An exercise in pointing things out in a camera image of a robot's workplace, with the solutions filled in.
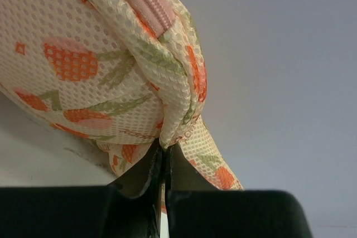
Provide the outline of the floral mesh laundry bag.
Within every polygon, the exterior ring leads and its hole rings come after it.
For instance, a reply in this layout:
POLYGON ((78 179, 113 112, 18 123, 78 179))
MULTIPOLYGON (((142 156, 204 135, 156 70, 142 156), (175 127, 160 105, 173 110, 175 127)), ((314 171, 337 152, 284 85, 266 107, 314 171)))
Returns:
POLYGON ((242 188, 202 120, 206 66, 180 0, 1 0, 1 92, 96 143, 118 176, 158 139, 216 188, 242 188))

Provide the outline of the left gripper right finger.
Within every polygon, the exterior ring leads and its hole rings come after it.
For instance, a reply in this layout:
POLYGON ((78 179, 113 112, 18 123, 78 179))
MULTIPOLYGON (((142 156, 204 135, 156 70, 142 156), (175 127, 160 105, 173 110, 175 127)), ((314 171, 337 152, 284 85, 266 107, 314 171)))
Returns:
POLYGON ((179 145, 166 152, 168 233, 176 238, 309 238, 302 206, 276 190, 219 190, 184 157, 179 145))

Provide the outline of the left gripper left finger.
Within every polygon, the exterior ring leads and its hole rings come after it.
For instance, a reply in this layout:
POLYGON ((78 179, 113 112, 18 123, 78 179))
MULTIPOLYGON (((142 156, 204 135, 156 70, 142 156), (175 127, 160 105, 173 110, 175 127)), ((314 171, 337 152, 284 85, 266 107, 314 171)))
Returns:
POLYGON ((106 186, 2 187, 1 237, 159 237, 162 149, 106 186))

